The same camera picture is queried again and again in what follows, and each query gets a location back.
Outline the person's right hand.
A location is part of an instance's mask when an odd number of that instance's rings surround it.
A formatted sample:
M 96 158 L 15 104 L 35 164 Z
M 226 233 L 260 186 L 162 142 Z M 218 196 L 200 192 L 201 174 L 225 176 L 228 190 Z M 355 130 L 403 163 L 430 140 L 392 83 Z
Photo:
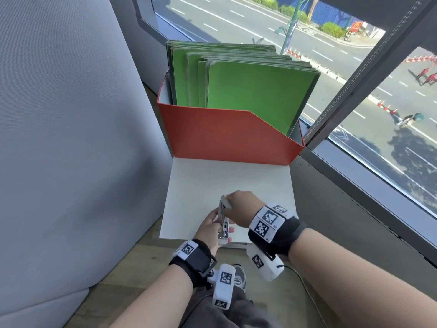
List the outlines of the person's right hand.
M 241 219 L 240 223 L 235 224 L 243 228 L 249 228 L 256 214 L 265 206 L 266 203 L 255 196 L 251 191 L 237 190 L 234 193 Z

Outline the person's left hand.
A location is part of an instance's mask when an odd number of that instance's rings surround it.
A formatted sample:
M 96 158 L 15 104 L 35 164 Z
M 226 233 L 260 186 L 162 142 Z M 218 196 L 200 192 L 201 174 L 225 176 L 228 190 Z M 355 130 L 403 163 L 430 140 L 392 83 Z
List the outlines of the person's left hand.
M 197 232 L 195 233 L 194 239 L 202 241 L 203 243 L 205 243 L 207 245 L 207 247 L 210 249 L 211 254 L 213 256 L 216 256 L 217 250 L 221 247 L 221 245 L 218 243 L 218 241 L 212 241 L 212 231 L 216 231 L 216 230 L 215 230 L 215 227 L 213 227 L 213 226 L 206 226 L 205 219 L 200 224 Z

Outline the white handheld device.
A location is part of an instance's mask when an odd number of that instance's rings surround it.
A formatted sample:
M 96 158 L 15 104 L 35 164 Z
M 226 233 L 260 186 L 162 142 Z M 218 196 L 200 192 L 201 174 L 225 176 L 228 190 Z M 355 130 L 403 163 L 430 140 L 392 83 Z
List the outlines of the white handheld device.
M 225 209 L 232 209 L 231 203 L 222 195 L 218 205 L 217 220 L 220 222 L 220 229 L 218 231 L 218 243 L 225 245 L 229 241 L 229 218 L 225 216 Z

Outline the person's right forearm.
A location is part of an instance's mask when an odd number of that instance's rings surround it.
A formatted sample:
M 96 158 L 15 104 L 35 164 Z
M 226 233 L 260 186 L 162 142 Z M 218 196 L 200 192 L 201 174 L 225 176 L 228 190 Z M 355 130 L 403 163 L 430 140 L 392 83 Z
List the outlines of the person's right forearm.
M 348 327 L 437 328 L 435 300 L 315 230 L 288 257 Z

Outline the person's left forearm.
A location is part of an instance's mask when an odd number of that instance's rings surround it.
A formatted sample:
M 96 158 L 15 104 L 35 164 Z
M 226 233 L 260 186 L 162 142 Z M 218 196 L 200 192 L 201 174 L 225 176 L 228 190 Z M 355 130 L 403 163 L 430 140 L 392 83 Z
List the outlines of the person's left forearm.
M 172 264 L 109 328 L 178 328 L 193 293 L 193 283 Z

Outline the white small table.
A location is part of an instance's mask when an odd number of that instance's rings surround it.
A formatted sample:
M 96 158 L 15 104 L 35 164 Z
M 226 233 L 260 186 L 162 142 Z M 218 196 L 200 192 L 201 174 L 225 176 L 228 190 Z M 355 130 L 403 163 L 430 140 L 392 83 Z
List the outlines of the white small table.
M 160 238 L 192 239 L 221 196 L 236 190 L 297 213 L 289 166 L 175 157 Z

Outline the grey sneaker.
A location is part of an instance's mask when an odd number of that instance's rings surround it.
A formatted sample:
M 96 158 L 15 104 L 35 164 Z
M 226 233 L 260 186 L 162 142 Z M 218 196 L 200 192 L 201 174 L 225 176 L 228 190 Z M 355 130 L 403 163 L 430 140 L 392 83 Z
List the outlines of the grey sneaker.
M 244 293 L 246 293 L 246 274 L 244 268 L 240 264 L 232 265 L 235 270 L 234 286 L 240 288 Z

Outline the red file box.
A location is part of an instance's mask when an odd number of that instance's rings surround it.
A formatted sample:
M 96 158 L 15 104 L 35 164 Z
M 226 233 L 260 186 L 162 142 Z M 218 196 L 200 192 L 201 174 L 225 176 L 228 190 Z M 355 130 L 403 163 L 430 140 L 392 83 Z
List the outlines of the red file box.
M 303 151 L 300 124 L 286 136 L 250 111 L 172 105 L 168 75 L 157 104 L 175 157 L 288 166 Z

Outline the grey trousers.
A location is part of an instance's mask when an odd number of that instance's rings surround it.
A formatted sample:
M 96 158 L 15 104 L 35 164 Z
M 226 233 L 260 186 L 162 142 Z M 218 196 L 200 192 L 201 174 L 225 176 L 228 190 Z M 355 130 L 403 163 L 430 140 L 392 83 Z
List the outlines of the grey trousers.
M 231 306 L 222 310 L 212 304 L 213 290 L 196 288 L 178 328 L 283 328 L 265 309 L 250 301 L 234 287 Z

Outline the stack of green folders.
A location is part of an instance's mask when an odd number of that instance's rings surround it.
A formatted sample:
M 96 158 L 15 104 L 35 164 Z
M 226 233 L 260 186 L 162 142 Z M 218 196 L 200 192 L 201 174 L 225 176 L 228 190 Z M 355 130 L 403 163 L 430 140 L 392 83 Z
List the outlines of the stack of green folders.
M 266 44 L 166 43 L 173 102 L 246 110 L 290 136 L 321 73 Z

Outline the grey fabric partition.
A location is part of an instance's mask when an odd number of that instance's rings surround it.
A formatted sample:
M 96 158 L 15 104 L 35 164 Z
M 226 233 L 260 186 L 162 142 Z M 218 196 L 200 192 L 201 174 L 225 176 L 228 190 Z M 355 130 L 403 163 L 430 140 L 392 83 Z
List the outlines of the grey fabric partition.
M 164 210 L 133 0 L 0 0 L 0 328 L 63 328 Z

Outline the green street lamp pole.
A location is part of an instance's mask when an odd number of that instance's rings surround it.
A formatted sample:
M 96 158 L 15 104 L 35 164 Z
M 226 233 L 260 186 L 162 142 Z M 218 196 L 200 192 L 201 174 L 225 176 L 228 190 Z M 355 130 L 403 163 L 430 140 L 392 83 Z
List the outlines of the green street lamp pole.
M 291 19 L 284 26 L 278 27 L 274 33 L 276 35 L 280 35 L 280 33 L 285 34 L 285 38 L 281 47 L 280 55 L 284 55 L 287 53 L 288 47 L 290 47 L 291 39 L 295 28 L 297 27 L 297 23 L 299 18 L 301 17 L 301 8 L 305 7 L 309 0 L 297 0 L 297 4 Z

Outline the dark grey roller blind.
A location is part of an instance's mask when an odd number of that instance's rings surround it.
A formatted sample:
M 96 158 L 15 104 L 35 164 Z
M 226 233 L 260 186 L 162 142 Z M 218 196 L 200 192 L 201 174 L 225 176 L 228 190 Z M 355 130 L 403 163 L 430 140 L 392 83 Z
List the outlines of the dark grey roller blind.
M 319 0 L 382 29 L 394 26 L 418 0 Z

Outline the dark grey window frame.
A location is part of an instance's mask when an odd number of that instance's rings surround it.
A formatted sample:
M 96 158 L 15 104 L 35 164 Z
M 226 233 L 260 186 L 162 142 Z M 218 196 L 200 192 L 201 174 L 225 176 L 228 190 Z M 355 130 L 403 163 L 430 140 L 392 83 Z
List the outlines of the dark grey window frame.
M 274 31 L 290 20 L 251 0 L 132 1 L 139 26 L 162 43 L 187 38 L 267 44 L 280 53 L 285 34 Z M 304 134 L 372 48 L 341 43 L 298 24 L 286 55 L 321 72 L 302 112 Z M 421 87 L 413 79 L 419 70 L 401 60 L 326 139 L 302 156 L 437 266 L 437 85 Z M 415 113 L 423 114 L 423 121 L 396 126 Z

